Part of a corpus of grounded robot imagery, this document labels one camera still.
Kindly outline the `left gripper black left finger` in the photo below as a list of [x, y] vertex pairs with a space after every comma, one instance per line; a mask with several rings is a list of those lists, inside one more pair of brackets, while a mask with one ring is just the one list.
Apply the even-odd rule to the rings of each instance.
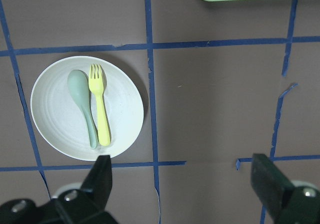
[[104, 210], [112, 190], [112, 164], [109, 155], [100, 155], [84, 179], [80, 190]]

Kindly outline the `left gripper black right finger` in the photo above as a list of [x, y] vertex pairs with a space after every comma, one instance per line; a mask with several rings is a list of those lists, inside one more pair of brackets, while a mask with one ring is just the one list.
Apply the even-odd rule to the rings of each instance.
[[280, 213], [294, 191], [292, 182], [265, 154], [253, 154], [251, 186], [268, 213]]

